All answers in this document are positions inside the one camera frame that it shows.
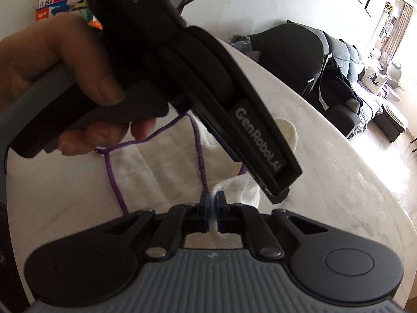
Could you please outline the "person left hand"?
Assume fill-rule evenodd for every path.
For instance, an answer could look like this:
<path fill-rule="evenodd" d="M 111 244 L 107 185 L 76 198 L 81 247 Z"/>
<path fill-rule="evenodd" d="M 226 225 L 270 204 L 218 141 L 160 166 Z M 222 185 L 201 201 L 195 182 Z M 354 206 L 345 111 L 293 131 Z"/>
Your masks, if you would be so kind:
<path fill-rule="evenodd" d="M 74 71 L 82 91 L 94 102 L 111 106 L 124 100 L 93 30 L 81 16 L 64 13 L 1 40 L 1 108 L 12 105 L 58 62 Z M 84 155 L 116 146 L 127 133 L 145 139 L 155 125 L 155 119 L 129 124 L 94 122 L 86 129 L 63 132 L 57 148 L 63 155 Z"/>

